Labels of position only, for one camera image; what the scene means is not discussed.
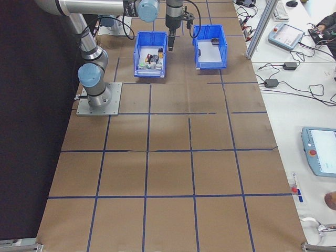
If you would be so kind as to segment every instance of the robotic arm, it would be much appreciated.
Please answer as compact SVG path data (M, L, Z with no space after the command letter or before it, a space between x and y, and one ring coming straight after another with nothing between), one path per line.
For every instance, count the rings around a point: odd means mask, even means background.
M67 17L72 33L80 41L82 58L87 62L78 71L78 77L86 93L88 103L82 115L118 115L121 90L113 91L116 83L103 82L108 55L99 47L92 36L83 14L139 16L145 22L154 21L159 13L159 0L35 0L44 11ZM182 0L167 0L166 26L169 28L169 51L173 50L176 30L182 20L187 20L190 28L193 15L183 11ZM109 110L112 104L117 109Z

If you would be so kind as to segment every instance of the white table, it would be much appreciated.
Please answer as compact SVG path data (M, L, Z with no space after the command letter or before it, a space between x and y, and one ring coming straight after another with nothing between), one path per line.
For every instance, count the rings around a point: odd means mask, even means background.
M266 6L266 1L265 0L257 1L257 6L259 9L257 15L253 18L250 18L250 20L247 23L247 25L252 26L252 28L257 27L260 17ZM249 9L249 8L245 8L245 9L249 12L249 14L252 14L252 15L254 14L254 11L252 9ZM306 32L306 34L308 35L307 30L311 28L311 25L309 25L308 23L311 23L312 20L308 16L301 2L298 1L298 6L295 8L285 6L285 9L288 15L290 16L289 22L286 22L286 24L296 27L298 29L301 29L304 32ZM267 27L257 46L257 49L252 56L252 62L281 62L281 63L284 63L286 61L294 61L289 51L282 49L280 47L277 47L271 44L270 42L268 42L268 34L278 24L279 22L275 22L272 17L270 18L267 24ZM301 42L307 46L315 47L315 43L311 39L310 36L304 36ZM329 49L326 46L322 46L320 49L330 53ZM303 48L300 45L297 45L294 50L301 51L306 55L312 55L312 50L308 48ZM316 50L314 57L312 58L306 57L306 62L334 62L334 60L330 56Z
M265 5L265 0L257 2L259 12L254 18L248 21L247 25L251 25L253 28L257 27ZM286 7L286 10L290 16L288 24L302 30L306 31L310 28L307 23L318 22L318 20L310 20L300 1L298 1L297 7ZM271 74L276 72L271 67L258 70L265 63L272 62L275 65L281 65L285 61L294 62L288 51L270 44L267 40L269 31L276 24L278 22L275 22L273 19L269 21L257 50L252 57L254 70L263 79L269 78ZM314 47L314 42L310 37L304 37L302 42ZM311 54L310 50L300 46L297 46L295 50L302 51L308 55ZM323 50L329 52L326 46L323 46ZM315 56L307 58L306 62L301 63L297 70L285 71L279 67L280 73L274 75L272 78L286 81L291 86L301 90L308 90L309 85L322 84L325 88L323 99L329 100L336 93L336 81L333 78L335 67L336 63L330 56L316 51ZM300 93L290 89L283 83L274 90ZM336 211L328 208L324 202L324 195L326 193L336 191L336 178L318 177L312 173L303 151L301 139L301 131L304 126L336 128L336 107L327 107L315 100L299 96L281 95L265 91L261 93L289 183L293 181L293 172L298 177L304 200L301 203L297 196L294 196L299 217L314 217L323 224L336 223ZM317 244L320 237L316 224L312 222L301 223L307 242L312 245ZM336 246L336 232L326 233L320 245Z

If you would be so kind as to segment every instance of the computer mouse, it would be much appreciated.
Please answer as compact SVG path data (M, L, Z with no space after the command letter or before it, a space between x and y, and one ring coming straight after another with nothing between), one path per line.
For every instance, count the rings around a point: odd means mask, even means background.
M298 2L296 2L296 0L292 0L292 1L286 2L286 5L289 7L295 7L298 5Z

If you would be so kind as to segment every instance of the keyboard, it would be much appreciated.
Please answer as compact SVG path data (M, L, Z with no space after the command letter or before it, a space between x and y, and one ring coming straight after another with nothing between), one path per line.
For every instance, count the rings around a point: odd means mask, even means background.
M286 12L285 6L282 0L279 0L275 9L273 10L273 18L276 22L288 22L289 16Z

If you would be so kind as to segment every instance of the blue plastic bin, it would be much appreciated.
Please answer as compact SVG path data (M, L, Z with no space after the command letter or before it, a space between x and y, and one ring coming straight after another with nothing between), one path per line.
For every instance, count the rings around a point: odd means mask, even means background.
M162 70L156 69L139 69L140 56L149 50L148 48L163 48ZM133 60L134 60L134 76L136 77L153 77L164 78L166 67L166 51L167 51L167 33L163 31L139 31L136 38Z
M194 36L199 29L199 25L194 26ZM212 38L218 38L218 46L213 46L211 44L210 40ZM206 46L206 50L200 48L201 44L202 46ZM196 69L226 68L227 42L222 25L202 25L198 37L193 39L193 45L195 47Z

